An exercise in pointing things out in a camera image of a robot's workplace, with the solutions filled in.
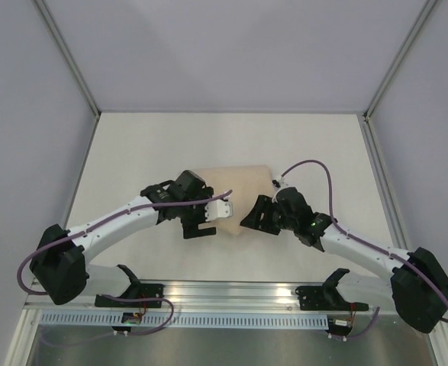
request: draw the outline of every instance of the metal grate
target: metal grate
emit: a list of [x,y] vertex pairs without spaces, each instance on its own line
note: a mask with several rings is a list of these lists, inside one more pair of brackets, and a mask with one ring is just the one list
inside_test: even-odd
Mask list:
[[[45,326],[123,326],[122,314],[122,311],[44,310],[40,324]],[[166,313],[148,311],[143,316],[140,325],[137,326],[157,326],[166,319]],[[179,328],[328,329],[327,316],[318,314],[179,313],[174,315],[169,326]]]

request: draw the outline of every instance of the gray wall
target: gray wall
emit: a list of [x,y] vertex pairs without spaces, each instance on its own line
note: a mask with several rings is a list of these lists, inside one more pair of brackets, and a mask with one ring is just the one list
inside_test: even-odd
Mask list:
[[388,90],[373,126],[414,247],[448,274],[448,0]]
[[364,111],[425,0],[47,0],[103,111]]
[[15,272],[73,192],[94,119],[28,0],[0,0],[0,364],[25,294]]

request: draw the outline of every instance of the gray floor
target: gray floor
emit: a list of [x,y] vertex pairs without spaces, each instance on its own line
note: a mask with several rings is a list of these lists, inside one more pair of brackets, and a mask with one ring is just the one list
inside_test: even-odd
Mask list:
[[[361,330],[369,319],[358,316]],[[45,327],[54,344],[78,342],[110,329],[97,326]],[[28,365],[432,365],[424,335],[396,316],[381,316],[364,338],[338,342],[323,332],[248,329],[164,329],[141,337],[109,336],[84,345],[54,348],[36,337]]]

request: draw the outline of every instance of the white table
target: white table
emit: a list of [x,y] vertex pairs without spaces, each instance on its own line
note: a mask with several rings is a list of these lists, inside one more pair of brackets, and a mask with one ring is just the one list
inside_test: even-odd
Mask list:
[[[266,164],[279,174],[303,159],[329,167],[342,223],[392,244],[357,117],[340,114],[103,113],[68,227],[100,217],[184,169]],[[327,212],[320,167],[304,165],[287,178],[314,210]],[[313,282],[337,268],[368,273],[302,245],[292,233],[183,240],[179,220],[136,233],[93,263],[125,264],[139,278],[158,280]]]

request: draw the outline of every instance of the beige cloth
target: beige cloth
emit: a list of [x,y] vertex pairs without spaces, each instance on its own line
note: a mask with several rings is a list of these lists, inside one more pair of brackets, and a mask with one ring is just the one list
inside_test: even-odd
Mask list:
[[258,195],[265,194],[272,197],[275,194],[271,182],[272,173],[266,165],[196,169],[193,172],[200,175],[206,184],[214,189],[214,195],[232,189],[230,202],[233,206],[233,216],[217,219],[205,227],[217,227],[233,235],[238,235],[245,229],[240,225],[240,221],[252,210]]

